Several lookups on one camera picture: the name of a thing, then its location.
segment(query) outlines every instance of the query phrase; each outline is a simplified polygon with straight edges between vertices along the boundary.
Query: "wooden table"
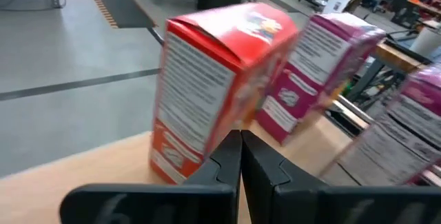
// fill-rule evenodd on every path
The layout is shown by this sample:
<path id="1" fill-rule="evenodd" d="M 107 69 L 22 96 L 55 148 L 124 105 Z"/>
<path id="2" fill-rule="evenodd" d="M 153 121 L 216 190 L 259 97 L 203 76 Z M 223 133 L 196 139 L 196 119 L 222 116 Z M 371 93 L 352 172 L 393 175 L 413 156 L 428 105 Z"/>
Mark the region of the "wooden table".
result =
<path id="1" fill-rule="evenodd" d="M 435 21 L 435 20 L 427 20 L 427 21 L 423 21 L 422 25 L 424 27 L 436 29 L 440 25 L 440 22 L 439 21 Z"/>
<path id="2" fill-rule="evenodd" d="M 351 139 L 325 117 L 285 147 L 258 124 L 250 130 L 297 166 L 317 175 Z M 59 223 L 62 198 L 86 183 L 163 183 L 148 165 L 151 132 L 37 166 L 0 180 L 0 223 Z M 240 193 L 239 223 L 251 223 L 245 193 Z"/>
<path id="3" fill-rule="evenodd" d="M 375 76 L 386 65 L 394 70 L 408 74 L 416 70 L 425 68 L 421 62 L 416 61 L 414 58 L 400 52 L 399 50 L 392 48 L 391 46 L 380 42 L 375 50 L 375 54 L 372 55 L 376 60 L 367 69 L 361 79 L 355 84 L 346 98 L 354 102 L 358 96 L 369 86 Z"/>
<path id="4" fill-rule="evenodd" d="M 437 17 L 441 16 L 441 10 L 438 9 L 438 8 L 434 8 L 434 7 L 432 7 L 432 6 L 428 5 L 428 4 L 425 4 L 425 3 L 421 2 L 421 1 L 407 0 L 407 2 L 413 4 L 414 6 L 416 6 L 418 8 L 421 8 L 421 9 L 427 11 L 427 12 L 430 12 L 430 13 L 434 14 Z"/>

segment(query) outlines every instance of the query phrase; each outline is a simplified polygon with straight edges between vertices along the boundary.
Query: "pink cereal box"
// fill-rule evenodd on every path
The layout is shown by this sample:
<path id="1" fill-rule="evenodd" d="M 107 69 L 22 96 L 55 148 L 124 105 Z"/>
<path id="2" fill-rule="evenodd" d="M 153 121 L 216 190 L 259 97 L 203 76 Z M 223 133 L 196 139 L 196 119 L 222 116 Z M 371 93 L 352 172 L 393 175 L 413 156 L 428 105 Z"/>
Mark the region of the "pink cereal box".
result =
<path id="1" fill-rule="evenodd" d="M 412 74 L 336 163 L 361 185 L 412 183 L 441 159 L 441 64 Z"/>
<path id="2" fill-rule="evenodd" d="M 384 36 L 381 29 L 349 13 L 312 16 L 256 120 L 284 143 L 308 113 L 326 109 L 333 92 Z"/>

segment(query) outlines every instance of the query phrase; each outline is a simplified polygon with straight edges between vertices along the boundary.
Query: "black floor line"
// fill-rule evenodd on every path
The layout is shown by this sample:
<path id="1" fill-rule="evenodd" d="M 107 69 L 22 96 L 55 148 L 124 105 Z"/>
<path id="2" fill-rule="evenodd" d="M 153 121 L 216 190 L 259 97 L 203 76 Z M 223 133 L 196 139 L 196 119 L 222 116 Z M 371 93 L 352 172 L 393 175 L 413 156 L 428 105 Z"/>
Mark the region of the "black floor line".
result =
<path id="1" fill-rule="evenodd" d="M 107 77 L 100 77 L 96 79 L 86 79 L 81 81 L 69 82 L 69 83 L 60 83 L 55 85 L 48 85 L 36 88 L 30 88 L 25 90 L 15 90 L 11 92 L 0 93 L 0 101 L 7 101 L 12 99 L 19 99 L 27 96 L 36 96 L 40 94 L 48 94 L 53 92 L 59 92 L 63 90 L 72 90 L 82 87 L 88 87 L 93 85 L 101 85 L 104 83 L 111 83 L 115 81 L 122 81 L 127 79 L 136 79 L 140 77 L 146 77 L 150 75 L 158 74 L 161 69 L 150 69 L 150 70 L 141 70 L 138 72 L 117 74 Z"/>
<path id="2" fill-rule="evenodd" d="M 150 32 L 150 34 L 153 36 L 153 38 L 156 41 L 158 41 L 158 43 L 161 46 L 164 46 L 164 39 L 162 38 L 162 36 L 160 34 L 158 34 L 158 32 L 154 28 L 147 28 L 147 30 Z"/>

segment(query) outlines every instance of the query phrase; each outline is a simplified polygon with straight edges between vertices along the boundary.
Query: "box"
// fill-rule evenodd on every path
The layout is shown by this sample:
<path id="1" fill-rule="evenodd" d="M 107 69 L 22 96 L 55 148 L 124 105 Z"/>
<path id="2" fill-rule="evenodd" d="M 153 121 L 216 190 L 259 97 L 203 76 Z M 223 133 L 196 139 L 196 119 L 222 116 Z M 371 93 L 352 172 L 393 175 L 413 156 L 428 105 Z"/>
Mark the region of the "box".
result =
<path id="1" fill-rule="evenodd" d="M 437 64 L 412 74 L 385 111 L 326 172 L 338 163 L 360 185 L 402 185 L 440 159 L 441 64 Z"/>
<path id="2" fill-rule="evenodd" d="M 289 16 L 262 3 L 168 20 L 152 169 L 168 183 L 195 172 L 262 95 L 297 36 Z"/>
<path id="3" fill-rule="evenodd" d="M 257 121 L 280 143 L 288 141 L 305 118 L 323 113 L 384 36 L 349 13 L 312 16 Z"/>

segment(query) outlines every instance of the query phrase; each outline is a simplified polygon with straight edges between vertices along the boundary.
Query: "white label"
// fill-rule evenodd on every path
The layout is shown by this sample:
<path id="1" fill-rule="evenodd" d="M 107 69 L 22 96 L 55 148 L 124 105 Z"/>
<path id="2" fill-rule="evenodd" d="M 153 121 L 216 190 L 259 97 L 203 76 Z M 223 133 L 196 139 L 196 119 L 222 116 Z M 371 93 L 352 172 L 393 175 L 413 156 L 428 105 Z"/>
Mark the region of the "white label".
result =
<path id="1" fill-rule="evenodd" d="M 309 22 L 291 53 L 289 63 L 312 81 L 323 85 L 342 59 L 349 42 L 332 32 Z"/>
<path id="2" fill-rule="evenodd" d="M 286 132 L 291 132 L 297 119 L 294 118 L 274 97 L 268 96 L 263 103 L 262 109 Z"/>
<path id="3" fill-rule="evenodd" d="M 185 181 L 184 175 L 179 173 L 164 157 L 156 150 L 152 151 L 152 160 L 157 164 L 174 182 L 180 184 Z"/>
<path id="4" fill-rule="evenodd" d="M 171 32 L 165 52 L 158 117 L 202 153 L 235 74 Z"/>
<path id="5" fill-rule="evenodd" d="M 393 103 L 390 113 L 424 138 L 441 145 L 441 116 L 404 95 Z"/>
<path id="6" fill-rule="evenodd" d="M 317 95 L 317 90 L 309 86 L 306 82 L 304 82 L 300 77 L 297 77 L 294 73 L 289 73 L 289 79 L 293 81 L 300 89 L 302 89 L 304 92 L 315 96 Z"/>
<path id="7" fill-rule="evenodd" d="M 430 111 L 401 97 L 403 100 L 395 102 L 340 158 L 341 166 L 362 185 L 404 183 L 441 157 L 436 142 L 439 137 L 431 140 L 420 136 L 428 133 L 433 121 L 427 116 L 423 119 Z"/>

